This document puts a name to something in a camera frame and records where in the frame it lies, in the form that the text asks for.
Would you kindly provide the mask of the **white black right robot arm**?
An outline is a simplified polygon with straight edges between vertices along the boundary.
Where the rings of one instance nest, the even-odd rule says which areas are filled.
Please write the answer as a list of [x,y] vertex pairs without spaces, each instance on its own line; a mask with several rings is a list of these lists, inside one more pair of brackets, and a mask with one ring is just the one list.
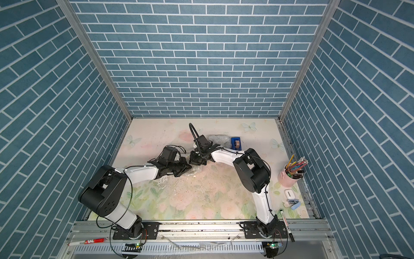
[[206,165],[207,161],[233,166],[242,185],[252,193],[256,207],[257,228],[263,237],[271,237],[278,224],[273,212],[268,185],[271,169],[257,152],[229,150],[207,140],[204,135],[194,136],[195,150],[190,153],[190,163]]

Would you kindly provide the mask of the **clear bubble wrap sheet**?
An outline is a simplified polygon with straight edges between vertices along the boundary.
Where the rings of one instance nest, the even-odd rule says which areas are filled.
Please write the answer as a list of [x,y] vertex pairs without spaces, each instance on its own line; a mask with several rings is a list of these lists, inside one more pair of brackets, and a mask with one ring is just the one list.
[[195,177],[196,174],[200,173],[204,167],[204,165],[193,165],[189,164],[190,168],[186,169],[184,173],[182,173],[182,177]]
[[207,139],[213,144],[219,144],[225,148],[231,148],[231,138],[226,135],[208,135]]

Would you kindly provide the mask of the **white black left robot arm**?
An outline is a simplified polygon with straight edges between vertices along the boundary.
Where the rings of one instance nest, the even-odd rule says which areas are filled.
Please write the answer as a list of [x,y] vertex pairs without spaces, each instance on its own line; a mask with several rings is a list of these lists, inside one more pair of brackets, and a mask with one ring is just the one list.
[[125,168],[101,166],[80,192],[78,201],[97,216],[111,221],[112,226],[127,238],[142,238],[145,234],[142,219],[129,209],[134,195],[130,195],[127,205],[121,203],[125,187],[133,188],[136,183],[169,175],[180,177],[190,169],[192,166],[176,146],[165,146],[157,158],[144,165]]

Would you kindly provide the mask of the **blue tape dispenser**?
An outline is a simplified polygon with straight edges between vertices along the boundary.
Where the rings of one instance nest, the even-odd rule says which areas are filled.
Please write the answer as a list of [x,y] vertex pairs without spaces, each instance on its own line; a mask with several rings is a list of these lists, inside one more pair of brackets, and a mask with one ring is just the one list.
[[232,137],[231,138],[231,149],[235,151],[241,151],[241,139],[240,137]]

